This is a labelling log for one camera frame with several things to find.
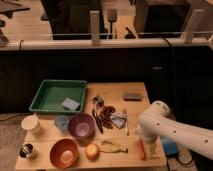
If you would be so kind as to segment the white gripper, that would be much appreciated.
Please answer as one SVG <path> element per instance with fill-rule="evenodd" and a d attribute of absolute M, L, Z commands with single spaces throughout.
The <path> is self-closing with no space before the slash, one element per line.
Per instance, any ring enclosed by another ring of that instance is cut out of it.
<path fill-rule="evenodd" d="M 157 140 L 157 136 L 146 136 L 144 134 L 137 134 L 140 140 L 145 141 L 146 143 L 148 143 L 148 145 L 146 146 L 146 150 L 147 150 L 147 155 L 149 158 L 153 158 L 156 156 L 156 140 Z"/>

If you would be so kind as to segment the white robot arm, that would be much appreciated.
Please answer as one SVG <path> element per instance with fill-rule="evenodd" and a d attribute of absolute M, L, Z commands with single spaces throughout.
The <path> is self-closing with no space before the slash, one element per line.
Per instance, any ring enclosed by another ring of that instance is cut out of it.
<path fill-rule="evenodd" d="M 187 125 L 169 118 L 170 108 L 154 101 L 139 116 L 137 135 L 152 144 L 158 136 L 166 137 L 213 160 L 213 130 Z"/>

